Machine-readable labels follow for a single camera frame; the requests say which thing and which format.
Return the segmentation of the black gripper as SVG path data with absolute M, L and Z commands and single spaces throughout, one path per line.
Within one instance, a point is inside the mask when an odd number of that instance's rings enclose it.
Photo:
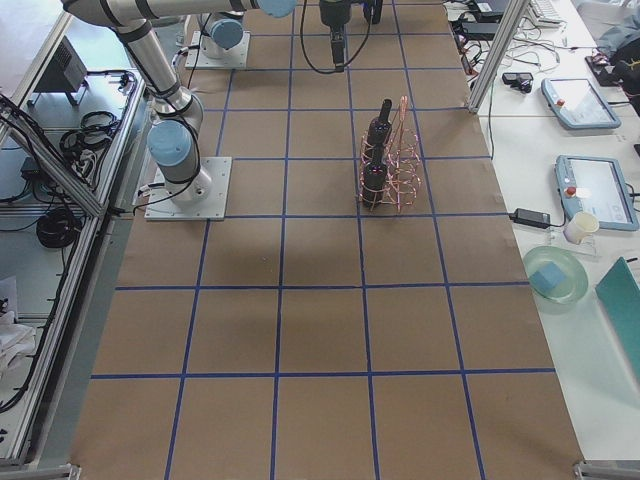
M 332 61 L 335 68 L 344 68 L 345 30 L 351 20 L 350 0 L 320 0 L 320 18 L 323 25 L 330 28 L 330 45 Z

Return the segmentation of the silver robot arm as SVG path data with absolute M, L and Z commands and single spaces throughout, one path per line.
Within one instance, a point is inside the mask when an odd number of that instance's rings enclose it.
M 198 25 L 201 38 L 208 37 L 216 47 L 229 50 L 240 44 L 244 36 L 244 14 L 248 10 L 241 1 L 232 1 L 230 11 L 201 14 Z M 255 1 L 258 8 L 274 17 L 289 15 L 296 6 L 295 1 Z M 307 64 L 321 74 L 343 72 L 349 61 L 345 59 L 346 25 L 351 20 L 352 1 L 320 1 L 321 23 L 330 30 L 333 70 L 319 70 L 309 59 L 304 46 L 304 20 L 300 24 L 300 44 Z
M 203 118 L 201 102 L 184 87 L 166 59 L 151 21 L 166 16 L 245 12 L 260 9 L 274 18 L 289 15 L 294 1 L 64 1 L 63 9 L 88 24 L 113 31 L 140 70 L 154 97 L 161 126 L 175 127 L 186 136 L 186 156 L 175 167 L 162 166 L 169 196 L 185 201 L 206 192 L 210 182 L 201 176 L 195 152 Z

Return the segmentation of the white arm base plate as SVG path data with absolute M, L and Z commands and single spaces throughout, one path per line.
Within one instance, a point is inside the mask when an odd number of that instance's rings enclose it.
M 154 182 L 161 186 L 150 192 L 144 217 L 149 221 L 187 221 L 225 218 L 231 178 L 231 157 L 202 157 L 201 171 L 188 188 L 169 183 L 156 168 Z
M 209 37 L 200 40 L 200 31 L 196 30 L 191 39 L 191 50 L 187 55 L 185 67 L 196 70 L 244 70 L 247 68 L 247 59 L 250 43 L 250 33 L 243 32 L 243 38 L 239 44 L 223 49 Z

